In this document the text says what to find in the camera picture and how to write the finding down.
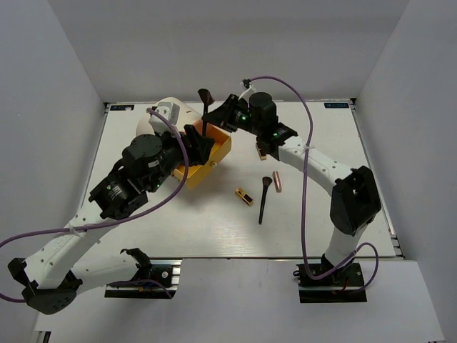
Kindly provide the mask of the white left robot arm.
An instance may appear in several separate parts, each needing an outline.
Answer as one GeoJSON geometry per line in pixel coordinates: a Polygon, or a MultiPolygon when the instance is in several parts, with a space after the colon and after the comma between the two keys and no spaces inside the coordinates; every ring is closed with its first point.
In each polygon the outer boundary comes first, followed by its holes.
{"type": "Polygon", "coordinates": [[[9,262],[10,274],[24,287],[24,302],[42,314],[55,314],[77,295],[106,284],[158,285],[155,266],[138,248],[123,248],[105,262],[84,265],[79,260],[145,205],[147,194],[156,192],[178,166],[204,165],[214,143],[192,124],[185,125],[184,132],[135,137],[62,232],[37,253],[9,262]]]}

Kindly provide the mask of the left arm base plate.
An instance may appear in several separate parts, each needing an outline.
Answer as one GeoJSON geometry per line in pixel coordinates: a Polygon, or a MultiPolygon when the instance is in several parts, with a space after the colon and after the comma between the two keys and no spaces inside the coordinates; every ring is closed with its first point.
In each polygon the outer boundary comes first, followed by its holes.
{"type": "Polygon", "coordinates": [[[109,299],[172,299],[179,285],[181,260],[151,260],[151,271],[137,273],[132,281],[106,285],[109,299]]]}

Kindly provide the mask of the black fan makeup brush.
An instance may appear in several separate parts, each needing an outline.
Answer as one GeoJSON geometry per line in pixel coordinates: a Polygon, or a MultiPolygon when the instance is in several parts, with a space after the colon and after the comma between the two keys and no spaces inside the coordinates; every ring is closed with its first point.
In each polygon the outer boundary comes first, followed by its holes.
{"type": "Polygon", "coordinates": [[[207,130],[207,122],[204,120],[204,117],[208,114],[209,112],[209,106],[214,103],[214,98],[211,95],[211,92],[208,89],[199,89],[198,94],[200,96],[201,102],[203,103],[203,115],[201,117],[202,120],[202,130],[201,130],[201,135],[206,136],[206,130],[207,130]]]}

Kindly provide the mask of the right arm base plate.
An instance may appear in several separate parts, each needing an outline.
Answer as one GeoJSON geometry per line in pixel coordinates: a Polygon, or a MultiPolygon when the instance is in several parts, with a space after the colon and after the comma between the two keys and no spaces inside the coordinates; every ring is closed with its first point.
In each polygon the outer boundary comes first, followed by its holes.
{"type": "Polygon", "coordinates": [[[303,264],[298,264],[293,276],[298,281],[298,294],[302,304],[365,303],[365,284],[361,266],[352,263],[342,272],[320,280],[312,280],[303,264]]]}

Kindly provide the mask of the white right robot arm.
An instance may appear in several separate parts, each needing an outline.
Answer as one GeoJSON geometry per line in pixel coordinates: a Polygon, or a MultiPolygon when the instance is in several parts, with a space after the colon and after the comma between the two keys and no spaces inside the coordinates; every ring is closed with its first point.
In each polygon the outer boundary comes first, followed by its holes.
{"type": "Polygon", "coordinates": [[[367,166],[351,168],[313,148],[279,121],[276,104],[265,92],[248,100],[232,94],[220,107],[204,110],[202,119],[227,132],[242,129],[253,134],[266,154],[296,168],[305,180],[312,179],[328,193],[334,229],[321,257],[322,273],[313,279],[324,278],[332,285],[345,280],[361,235],[381,210],[373,172],[367,166]]]}

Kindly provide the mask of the gold patterned square lipstick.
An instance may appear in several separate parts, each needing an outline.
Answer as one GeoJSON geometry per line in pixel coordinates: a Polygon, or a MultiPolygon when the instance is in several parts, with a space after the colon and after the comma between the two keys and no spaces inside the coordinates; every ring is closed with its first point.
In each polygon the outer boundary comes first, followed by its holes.
{"type": "Polygon", "coordinates": [[[247,205],[251,206],[254,203],[253,198],[247,194],[242,188],[237,188],[235,194],[247,205]]]}

